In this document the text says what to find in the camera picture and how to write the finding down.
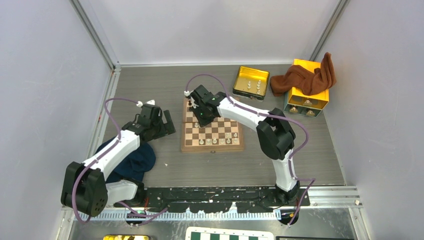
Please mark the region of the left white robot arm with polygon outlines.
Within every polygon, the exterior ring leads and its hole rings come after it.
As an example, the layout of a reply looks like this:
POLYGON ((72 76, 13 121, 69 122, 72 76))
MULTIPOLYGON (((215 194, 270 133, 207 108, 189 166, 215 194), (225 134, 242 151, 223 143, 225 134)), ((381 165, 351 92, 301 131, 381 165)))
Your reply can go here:
POLYGON ((108 183, 115 168, 132 152, 152 140, 176 132, 169 110, 144 104, 133 121, 126 123, 118 135, 98 153, 83 162, 71 162, 64 175, 60 202, 89 217, 98 216, 106 206, 128 201, 141 206, 146 193, 130 178, 108 183))

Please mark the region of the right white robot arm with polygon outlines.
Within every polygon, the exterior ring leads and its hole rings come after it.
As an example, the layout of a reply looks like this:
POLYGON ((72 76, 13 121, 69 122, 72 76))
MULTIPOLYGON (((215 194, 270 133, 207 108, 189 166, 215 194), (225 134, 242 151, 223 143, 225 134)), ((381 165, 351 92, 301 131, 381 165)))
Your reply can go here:
POLYGON ((190 110, 201 127, 223 117, 255 131, 262 152, 272 160, 276 175, 275 184, 279 188, 279 202, 288 206, 297 199, 295 189, 299 188, 299 182, 295 179, 289 162, 294 152, 296 135, 280 109, 269 111, 254 108, 223 92, 212 94, 203 85, 193 91, 185 90, 184 96, 191 104, 190 110))

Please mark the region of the wooden chess board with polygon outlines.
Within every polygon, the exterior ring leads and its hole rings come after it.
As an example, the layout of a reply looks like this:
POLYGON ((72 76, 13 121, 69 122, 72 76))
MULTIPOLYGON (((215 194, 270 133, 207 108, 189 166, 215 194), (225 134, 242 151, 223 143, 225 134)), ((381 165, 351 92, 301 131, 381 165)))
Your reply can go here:
POLYGON ((183 153, 207 153, 207 152, 237 152, 245 149, 242 125, 232 119, 218 117, 205 127, 195 128, 197 118, 190 110, 190 104, 185 98, 183 102, 181 151, 183 153), (226 138, 226 133, 231 133, 231 138, 226 138), (234 133, 238 133, 238 143, 233 143, 234 133), (216 138, 218 144, 206 145, 206 140, 216 138), (199 145, 199 140, 204 140, 204 145, 199 145))

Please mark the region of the gold metal tin tray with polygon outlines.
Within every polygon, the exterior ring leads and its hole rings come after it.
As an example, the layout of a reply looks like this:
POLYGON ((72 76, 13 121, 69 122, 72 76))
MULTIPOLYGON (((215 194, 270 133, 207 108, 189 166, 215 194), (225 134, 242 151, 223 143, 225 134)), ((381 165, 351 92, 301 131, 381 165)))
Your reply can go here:
POLYGON ((235 78, 232 93, 235 96, 263 101, 270 79, 270 73, 265 70, 240 66, 235 78))

